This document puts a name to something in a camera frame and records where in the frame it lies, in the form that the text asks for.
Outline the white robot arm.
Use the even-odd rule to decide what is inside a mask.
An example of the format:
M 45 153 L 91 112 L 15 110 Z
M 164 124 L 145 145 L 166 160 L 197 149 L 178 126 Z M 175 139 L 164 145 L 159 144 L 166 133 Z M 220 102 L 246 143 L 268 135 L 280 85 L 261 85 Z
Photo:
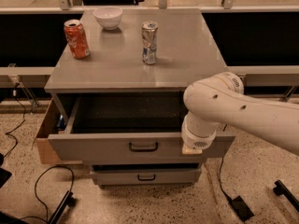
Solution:
M 299 105 L 246 96 L 241 79 L 231 72 L 194 82 L 183 101 L 185 154 L 209 148 L 219 125 L 228 124 L 299 155 Z

